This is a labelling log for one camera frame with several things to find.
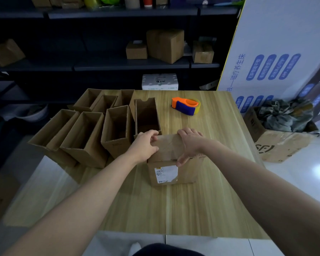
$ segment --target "gray fabric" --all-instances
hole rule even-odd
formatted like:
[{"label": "gray fabric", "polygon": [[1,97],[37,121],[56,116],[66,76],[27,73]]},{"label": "gray fabric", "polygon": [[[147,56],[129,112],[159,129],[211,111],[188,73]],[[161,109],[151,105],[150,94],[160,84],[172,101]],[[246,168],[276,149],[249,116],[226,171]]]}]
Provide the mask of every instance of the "gray fabric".
[{"label": "gray fabric", "polygon": [[313,105],[303,99],[268,101],[260,107],[257,117],[266,129],[302,132],[313,118]]}]

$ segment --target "wooden table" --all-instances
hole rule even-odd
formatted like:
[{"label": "wooden table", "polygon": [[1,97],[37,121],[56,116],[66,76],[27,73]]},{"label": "wooden table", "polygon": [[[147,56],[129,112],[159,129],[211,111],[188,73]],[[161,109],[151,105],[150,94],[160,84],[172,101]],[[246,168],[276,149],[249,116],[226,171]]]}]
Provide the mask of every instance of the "wooden table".
[{"label": "wooden table", "polygon": [[[230,93],[137,90],[133,95],[142,100],[148,97],[156,97],[163,134],[195,128],[263,165]],[[199,113],[187,116],[172,109],[172,97],[197,98],[201,101]],[[4,223],[32,226],[99,171],[83,166],[64,170],[45,157],[6,213]],[[196,183],[160,187],[150,185],[146,164],[139,164],[124,181],[100,230],[268,239],[209,159],[204,160]]]}]

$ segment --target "left hand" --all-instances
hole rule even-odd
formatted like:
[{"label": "left hand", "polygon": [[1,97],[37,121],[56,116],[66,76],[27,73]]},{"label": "left hand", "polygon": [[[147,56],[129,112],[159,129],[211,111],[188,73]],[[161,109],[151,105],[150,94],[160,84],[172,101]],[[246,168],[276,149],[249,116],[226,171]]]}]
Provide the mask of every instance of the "left hand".
[{"label": "left hand", "polygon": [[159,150],[159,147],[151,146],[150,144],[158,140],[158,134],[159,132],[156,130],[149,130],[145,133],[140,132],[126,154],[130,155],[136,164],[146,161]]}]

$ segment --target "hand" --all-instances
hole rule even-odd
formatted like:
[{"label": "hand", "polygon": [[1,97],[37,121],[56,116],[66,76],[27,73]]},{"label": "hand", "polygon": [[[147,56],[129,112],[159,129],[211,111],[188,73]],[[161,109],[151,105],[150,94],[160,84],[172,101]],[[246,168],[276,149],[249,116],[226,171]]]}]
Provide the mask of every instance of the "hand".
[{"label": "hand", "polygon": [[206,138],[203,134],[194,128],[183,128],[179,129],[177,132],[183,139],[185,145],[185,151],[181,155],[176,163],[177,167],[184,165],[188,159],[195,156],[202,156],[203,144],[206,141]]},{"label": "hand", "polygon": [[159,132],[156,130],[149,130],[145,133],[140,132],[126,154],[130,155],[136,164],[146,161],[159,150],[159,147],[151,146],[150,144],[158,140],[158,134]]}]

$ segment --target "packing tape roll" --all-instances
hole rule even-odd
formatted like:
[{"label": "packing tape roll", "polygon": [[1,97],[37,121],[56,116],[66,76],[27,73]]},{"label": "packing tape roll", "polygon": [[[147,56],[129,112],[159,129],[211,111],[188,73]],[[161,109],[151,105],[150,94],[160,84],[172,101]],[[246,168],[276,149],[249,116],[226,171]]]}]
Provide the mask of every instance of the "packing tape roll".
[{"label": "packing tape roll", "polygon": [[127,9],[140,9],[140,0],[124,0]]}]

